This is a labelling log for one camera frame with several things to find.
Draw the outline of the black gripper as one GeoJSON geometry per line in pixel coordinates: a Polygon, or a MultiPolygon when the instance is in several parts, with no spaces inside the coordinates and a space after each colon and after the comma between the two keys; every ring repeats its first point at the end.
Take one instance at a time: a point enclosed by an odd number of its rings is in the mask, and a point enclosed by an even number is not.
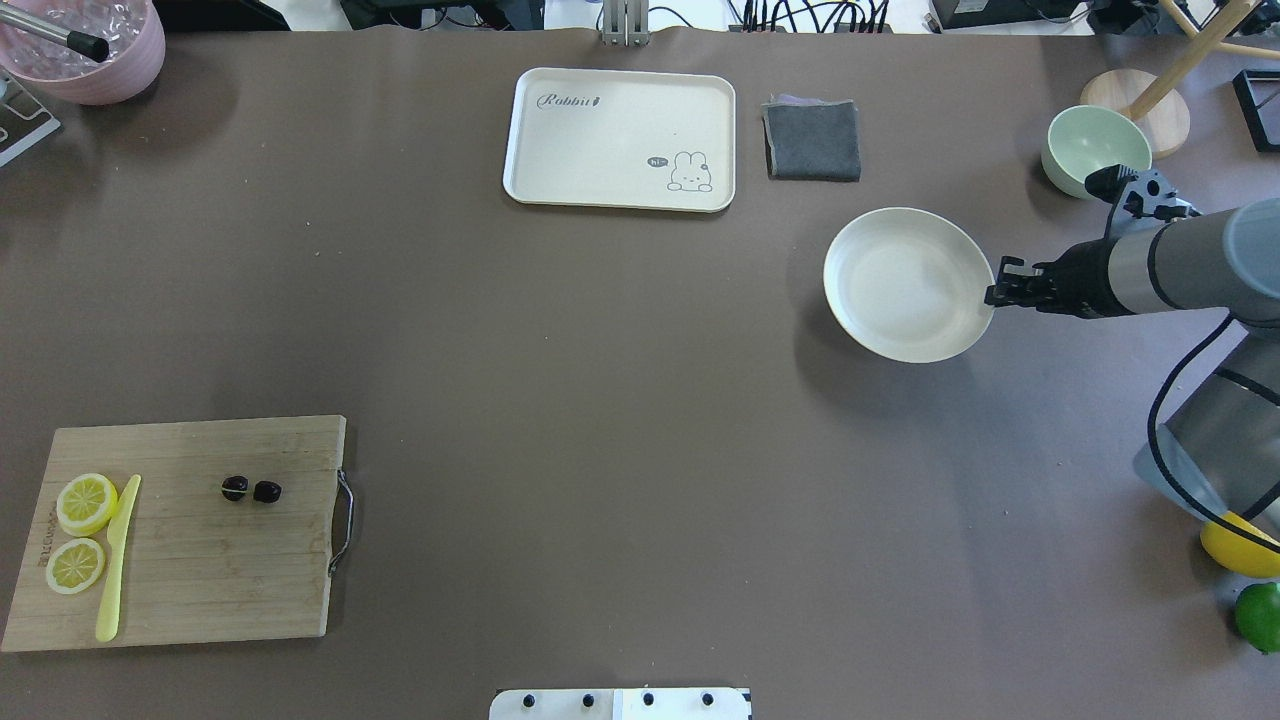
{"type": "Polygon", "coordinates": [[[1094,240],[1073,245],[1059,259],[1028,266],[1021,258],[1002,256],[984,304],[992,307],[1038,307],[1042,313],[1101,319],[1114,315],[1108,283],[1112,243],[1094,240]]]}

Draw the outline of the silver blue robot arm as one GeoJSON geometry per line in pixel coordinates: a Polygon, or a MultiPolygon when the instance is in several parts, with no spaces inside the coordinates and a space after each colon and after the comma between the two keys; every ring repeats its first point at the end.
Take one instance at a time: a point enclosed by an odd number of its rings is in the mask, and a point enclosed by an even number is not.
{"type": "Polygon", "coordinates": [[[1196,518],[1277,524],[1277,201],[1001,260],[993,307],[1102,319],[1221,309],[1161,384],[1137,470],[1196,518]]]}

